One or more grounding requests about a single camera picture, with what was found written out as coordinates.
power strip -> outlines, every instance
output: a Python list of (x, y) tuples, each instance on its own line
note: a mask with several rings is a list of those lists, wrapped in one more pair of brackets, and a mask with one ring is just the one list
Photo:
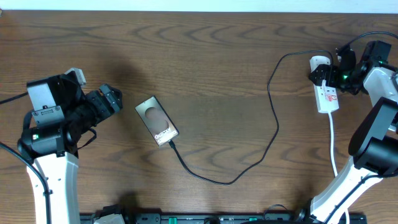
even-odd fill
[[(314, 56), (310, 59), (311, 72), (315, 71), (318, 65), (330, 65), (330, 60), (324, 56)], [(315, 98), (319, 113), (331, 113), (338, 109), (336, 88), (326, 86), (326, 80), (322, 81), (322, 86), (313, 84)]]

